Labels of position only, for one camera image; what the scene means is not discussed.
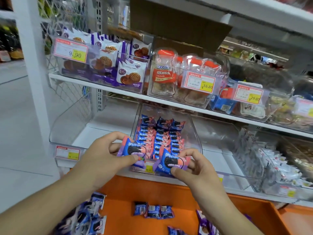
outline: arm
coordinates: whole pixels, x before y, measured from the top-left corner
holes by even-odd
[[[189,169],[173,167],[171,173],[190,187],[202,213],[223,235],[263,235],[234,206],[220,182],[213,165],[196,149],[187,149],[180,157],[193,156]]]
[[[126,136],[112,132],[96,139],[72,171],[0,214],[3,234],[48,234],[76,206],[89,199],[123,167],[138,160],[137,155],[117,158],[113,153]]]

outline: price tag reading 29.80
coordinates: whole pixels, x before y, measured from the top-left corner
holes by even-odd
[[[194,72],[187,72],[184,88],[212,93],[214,89],[215,77],[205,76]]]
[[[234,100],[258,105],[263,90],[238,84]]]
[[[88,46],[74,41],[57,38],[53,55],[86,63]]]

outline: hand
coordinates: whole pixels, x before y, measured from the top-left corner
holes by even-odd
[[[231,208],[233,204],[210,161],[197,149],[186,149],[179,154],[179,157],[186,156],[194,158],[190,161],[188,169],[184,171],[172,167],[171,173],[190,188],[203,214],[210,219],[220,213],[222,208]]]
[[[123,140],[124,136],[127,135],[115,131],[96,139],[68,175],[90,193],[101,188],[119,170],[138,161],[137,155],[124,157],[114,155],[121,147],[121,143],[113,142],[117,139]]]

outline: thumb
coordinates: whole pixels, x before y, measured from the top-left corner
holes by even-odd
[[[186,172],[183,169],[180,169],[177,167],[171,168],[171,174],[178,180],[184,182],[187,186],[190,185],[190,182],[194,176],[193,174]]]
[[[124,167],[133,165],[136,161],[138,161],[138,155],[127,155],[123,157],[118,157],[118,165],[122,169]]]

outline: person's right hand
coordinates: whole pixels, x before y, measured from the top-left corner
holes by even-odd
[[[192,156],[186,171],[172,167],[171,173],[191,190],[203,214],[212,218],[220,210],[229,210],[233,203],[227,196],[213,165],[197,149],[183,150],[179,157]]]

